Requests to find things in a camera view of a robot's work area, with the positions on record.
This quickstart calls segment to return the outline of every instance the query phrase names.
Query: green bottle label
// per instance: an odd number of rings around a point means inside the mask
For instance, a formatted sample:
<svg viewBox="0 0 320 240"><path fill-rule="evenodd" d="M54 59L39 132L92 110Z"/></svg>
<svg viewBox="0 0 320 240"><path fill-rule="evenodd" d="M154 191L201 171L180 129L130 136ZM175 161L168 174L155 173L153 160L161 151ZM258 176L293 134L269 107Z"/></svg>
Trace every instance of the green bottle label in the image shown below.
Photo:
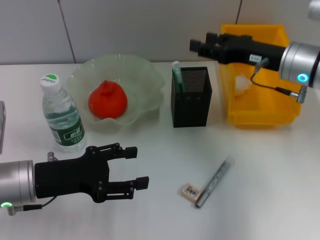
<svg viewBox="0 0 320 240"><path fill-rule="evenodd" d="M72 146L80 142L85 136L85 130L82 126L81 118L76 122L75 125L66 129L54 129L51 131L55 138L55 141L62 146Z"/></svg>

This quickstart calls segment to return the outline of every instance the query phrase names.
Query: yellow plastic bin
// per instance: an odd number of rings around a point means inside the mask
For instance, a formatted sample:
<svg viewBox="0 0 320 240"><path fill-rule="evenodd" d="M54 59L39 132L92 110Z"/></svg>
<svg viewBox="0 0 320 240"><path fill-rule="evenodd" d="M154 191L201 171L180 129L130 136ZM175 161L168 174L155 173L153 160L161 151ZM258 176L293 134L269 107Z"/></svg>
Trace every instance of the yellow plastic bin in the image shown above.
<svg viewBox="0 0 320 240"><path fill-rule="evenodd" d="M222 33L251 35L253 40L287 47L289 40L282 25L222 25ZM296 99L254 84L235 96L236 76L250 79L255 67L242 63L219 65L227 121L237 127L269 127L291 124L300 114ZM299 84L282 80L277 71L261 69L255 82L298 92Z"/></svg>

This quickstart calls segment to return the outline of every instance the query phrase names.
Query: water bottle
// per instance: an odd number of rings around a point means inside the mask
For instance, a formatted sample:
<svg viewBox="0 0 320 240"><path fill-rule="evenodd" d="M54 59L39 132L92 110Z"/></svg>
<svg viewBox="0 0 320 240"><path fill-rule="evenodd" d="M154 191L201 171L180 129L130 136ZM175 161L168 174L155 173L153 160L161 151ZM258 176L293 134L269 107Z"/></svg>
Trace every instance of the water bottle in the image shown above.
<svg viewBox="0 0 320 240"><path fill-rule="evenodd" d="M40 79L42 109L55 141L64 152L75 152L86 145L85 130L77 105L62 87L56 74Z"/></svg>

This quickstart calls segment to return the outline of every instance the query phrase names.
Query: green glass bowl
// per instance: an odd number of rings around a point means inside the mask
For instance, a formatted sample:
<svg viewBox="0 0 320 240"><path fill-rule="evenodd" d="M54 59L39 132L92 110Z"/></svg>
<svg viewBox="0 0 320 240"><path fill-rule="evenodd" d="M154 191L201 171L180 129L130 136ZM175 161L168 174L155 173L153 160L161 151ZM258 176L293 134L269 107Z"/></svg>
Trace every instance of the green glass bowl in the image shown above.
<svg viewBox="0 0 320 240"><path fill-rule="evenodd" d="M88 99L103 81L117 82L124 90L128 104L123 115L117 118L94 116ZM76 102L83 121L91 124L108 123L130 125L139 114L155 110L161 103L163 76L148 60L135 55L104 55L81 64L69 77L67 87Z"/></svg>

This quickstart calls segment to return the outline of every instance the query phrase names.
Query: pen holder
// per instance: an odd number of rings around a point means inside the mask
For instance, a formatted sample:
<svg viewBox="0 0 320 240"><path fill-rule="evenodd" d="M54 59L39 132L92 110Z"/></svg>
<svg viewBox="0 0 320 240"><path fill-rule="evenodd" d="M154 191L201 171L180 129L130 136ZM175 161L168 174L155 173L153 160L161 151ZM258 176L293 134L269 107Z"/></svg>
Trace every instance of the pen holder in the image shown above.
<svg viewBox="0 0 320 240"><path fill-rule="evenodd" d="M171 111L174 128L205 127L212 88L207 67L182 67L184 92L178 91L172 73Z"/></svg>

